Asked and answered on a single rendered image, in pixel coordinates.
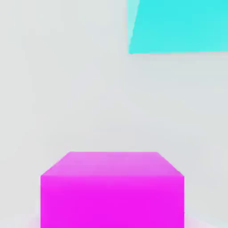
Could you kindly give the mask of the small magenta cube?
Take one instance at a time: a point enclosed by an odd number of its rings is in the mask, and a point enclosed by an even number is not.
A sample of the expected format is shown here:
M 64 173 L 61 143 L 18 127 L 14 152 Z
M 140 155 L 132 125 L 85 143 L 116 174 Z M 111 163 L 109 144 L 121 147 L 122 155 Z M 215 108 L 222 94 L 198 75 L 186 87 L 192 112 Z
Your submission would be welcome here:
M 184 228 L 184 176 L 157 152 L 69 152 L 40 183 L 41 228 Z

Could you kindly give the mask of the large cyan box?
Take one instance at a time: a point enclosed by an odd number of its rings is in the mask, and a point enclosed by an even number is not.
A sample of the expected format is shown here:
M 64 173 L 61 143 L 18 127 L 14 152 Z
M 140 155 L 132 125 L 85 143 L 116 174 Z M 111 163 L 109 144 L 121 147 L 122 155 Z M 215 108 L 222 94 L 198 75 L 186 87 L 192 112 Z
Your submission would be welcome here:
M 126 0 L 128 52 L 228 51 L 228 0 Z

